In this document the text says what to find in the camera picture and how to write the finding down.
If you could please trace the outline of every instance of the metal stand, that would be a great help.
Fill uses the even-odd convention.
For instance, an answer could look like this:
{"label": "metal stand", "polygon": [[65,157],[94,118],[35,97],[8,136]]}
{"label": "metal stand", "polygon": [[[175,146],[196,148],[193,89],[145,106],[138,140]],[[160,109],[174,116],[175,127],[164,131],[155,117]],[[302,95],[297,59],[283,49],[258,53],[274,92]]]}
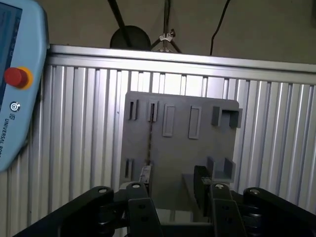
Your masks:
{"label": "metal stand", "polygon": [[173,38],[176,36],[174,29],[169,31],[170,9],[171,9],[171,0],[165,0],[163,34],[159,36],[159,38],[152,44],[151,50],[153,50],[153,48],[155,48],[160,42],[162,42],[162,47],[158,49],[158,51],[172,52],[172,50],[168,48],[168,43],[170,43],[178,53],[181,53],[180,48],[173,41]]}

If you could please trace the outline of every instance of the red emergency stop button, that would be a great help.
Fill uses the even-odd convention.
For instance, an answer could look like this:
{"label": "red emergency stop button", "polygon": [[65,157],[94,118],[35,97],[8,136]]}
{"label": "red emergency stop button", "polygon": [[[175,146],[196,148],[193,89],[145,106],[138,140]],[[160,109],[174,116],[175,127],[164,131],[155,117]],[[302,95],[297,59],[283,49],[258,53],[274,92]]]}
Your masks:
{"label": "red emergency stop button", "polygon": [[4,80],[7,84],[17,88],[23,88],[28,83],[28,74],[19,68],[8,68],[4,72]]}

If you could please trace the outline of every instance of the gray block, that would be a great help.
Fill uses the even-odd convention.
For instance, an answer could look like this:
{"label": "gray block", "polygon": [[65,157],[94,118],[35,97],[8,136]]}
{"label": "gray block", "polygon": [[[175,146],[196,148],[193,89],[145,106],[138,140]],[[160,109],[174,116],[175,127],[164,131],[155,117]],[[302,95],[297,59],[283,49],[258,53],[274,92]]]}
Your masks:
{"label": "gray block", "polygon": [[228,158],[207,158],[207,169],[213,182],[233,183],[235,168],[236,164]]}
{"label": "gray block", "polygon": [[229,115],[229,126],[231,128],[240,128],[241,126],[241,116],[242,109],[231,110],[231,109],[223,109],[222,107],[214,106],[213,107],[213,116],[212,116],[212,125],[221,126],[221,121],[223,114]]}

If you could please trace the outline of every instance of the gray plastic board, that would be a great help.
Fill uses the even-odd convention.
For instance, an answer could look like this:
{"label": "gray plastic board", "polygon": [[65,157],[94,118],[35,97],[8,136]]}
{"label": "gray plastic board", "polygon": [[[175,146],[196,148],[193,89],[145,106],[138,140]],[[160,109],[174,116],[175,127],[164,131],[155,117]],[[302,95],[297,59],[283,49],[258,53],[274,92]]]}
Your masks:
{"label": "gray plastic board", "polygon": [[154,105],[152,198],[157,208],[188,210],[182,174],[207,157],[233,159],[241,111],[237,101],[128,92],[125,99],[120,183],[138,181],[148,156]]}

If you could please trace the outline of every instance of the black cable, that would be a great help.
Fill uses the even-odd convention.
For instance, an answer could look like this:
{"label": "black cable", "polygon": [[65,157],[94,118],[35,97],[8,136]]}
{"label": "black cable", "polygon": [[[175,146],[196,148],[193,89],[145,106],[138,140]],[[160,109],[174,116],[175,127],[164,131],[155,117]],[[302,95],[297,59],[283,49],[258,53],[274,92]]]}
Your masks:
{"label": "black cable", "polygon": [[217,29],[216,31],[214,32],[213,36],[212,36],[212,41],[211,41],[211,51],[209,53],[210,56],[212,56],[213,54],[213,45],[214,45],[214,39],[219,31],[219,29],[221,28],[221,25],[222,25],[222,22],[223,22],[223,19],[224,19],[224,16],[225,16],[225,13],[226,13],[226,10],[227,10],[227,7],[229,5],[231,0],[227,0],[225,6],[224,6],[224,9],[223,9],[223,12],[222,12],[222,16],[221,16],[221,19],[219,20],[219,23],[218,23],[218,26],[217,26]]}

